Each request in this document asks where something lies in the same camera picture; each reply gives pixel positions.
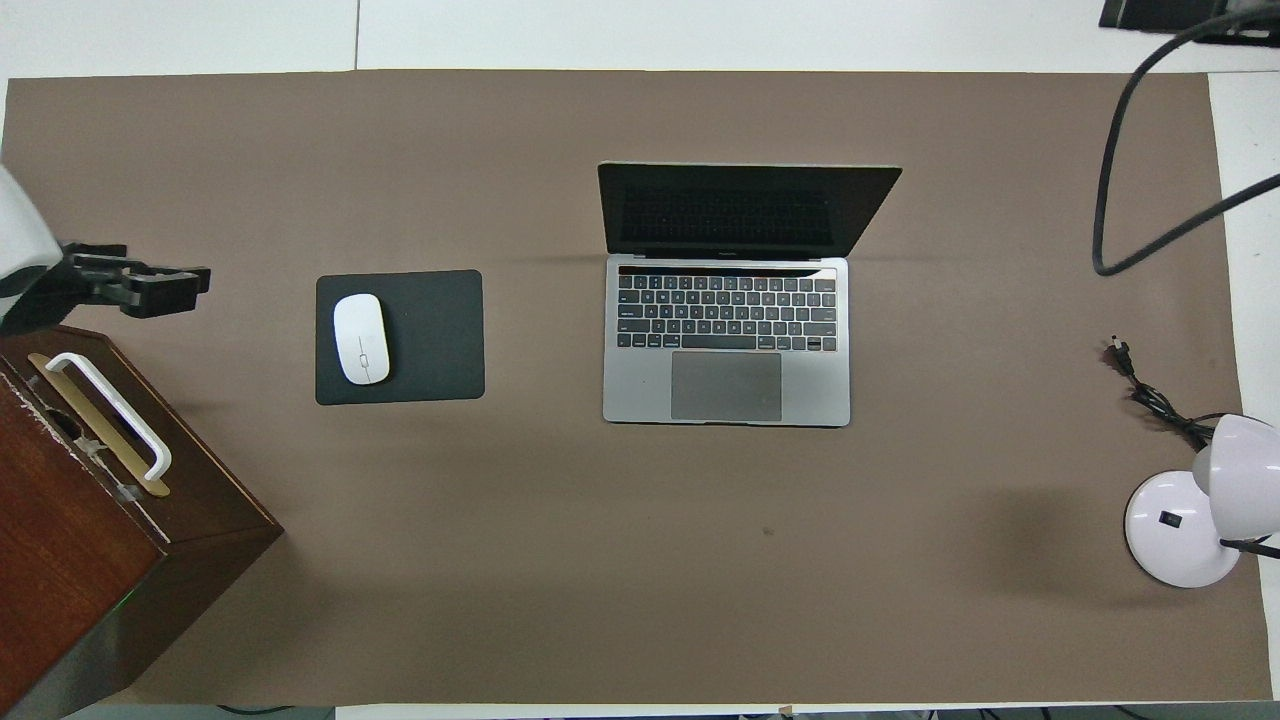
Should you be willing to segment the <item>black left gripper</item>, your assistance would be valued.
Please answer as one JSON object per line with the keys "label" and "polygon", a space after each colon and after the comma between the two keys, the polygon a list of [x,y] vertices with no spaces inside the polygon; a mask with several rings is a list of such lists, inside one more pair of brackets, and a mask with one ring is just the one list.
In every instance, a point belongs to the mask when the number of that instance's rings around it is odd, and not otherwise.
{"label": "black left gripper", "polygon": [[205,293],[209,266],[137,266],[128,291],[123,243],[72,242],[61,259],[46,266],[27,264],[3,275],[1,334],[19,336],[54,327],[79,305],[122,307],[127,316],[146,319],[183,311],[183,293]]}

